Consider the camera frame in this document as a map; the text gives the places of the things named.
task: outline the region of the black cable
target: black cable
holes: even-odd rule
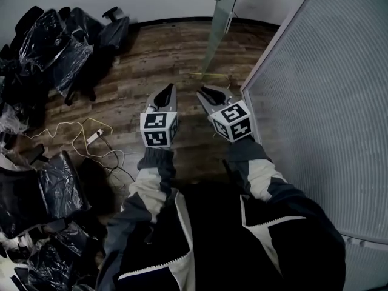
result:
[[[238,19],[240,19],[240,17],[236,14],[236,12],[233,12],[233,13],[236,15],[236,17],[237,17]],[[265,41],[263,38],[259,37],[256,33],[251,32],[247,27],[245,27],[245,24],[244,24],[243,22],[240,22],[240,24],[241,24],[241,26],[244,28],[244,30],[245,30],[247,33],[249,33],[249,34],[255,36],[255,37],[258,38],[259,40],[262,40],[262,42],[264,42],[267,46],[269,45],[269,43],[268,43],[267,41]]]
[[[105,143],[106,143],[106,145],[108,146],[108,148],[111,150],[111,151],[113,151],[113,149],[112,149],[112,147],[110,146],[110,144],[109,144],[109,142],[102,136],[102,135],[99,135],[99,134],[97,134]],[[113,153],[115,154],[115,156],[116,156],[116,159],[117,159],[117,166],[115,166],[114,168],[110,168],[110,167],[105,167],[106,169],[109,169],[110,171],[109,171],[109,174],[107,175],[107,177],[109,177],[111,174],[112,174],[112,172],[114,171],[114,169],[121,169],[123,172],[125,172],[126,174],[128,174],[129,175],[129,177],[132,179],[132,181],[133,182],[135,182],[135,180],[133,179],[133,177],[131,176],[131,174],[128,172],[128,171],[126,171],[126,170],[124,170],[124,169],[122,169],[120,166],[119,166],[119,157],[117,156],[117,154],[116,154],[116,152],[115,151],[113,151]]]

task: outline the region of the white power strip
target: white power strip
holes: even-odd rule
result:
[[[92,136],[90,136],[87,140],[87,144],[91,144],[94,140],[98,139],[99,136],[101,136],[104,132],[102,131],[102,129],[99,129],[97,130],[97,132],[95,132]]]

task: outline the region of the person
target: person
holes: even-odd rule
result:
[[[108,224],[97,291],[342,290],[344,241],[252,137],[227,152],[231,184],[176,190],[173,152],[146,148]]]

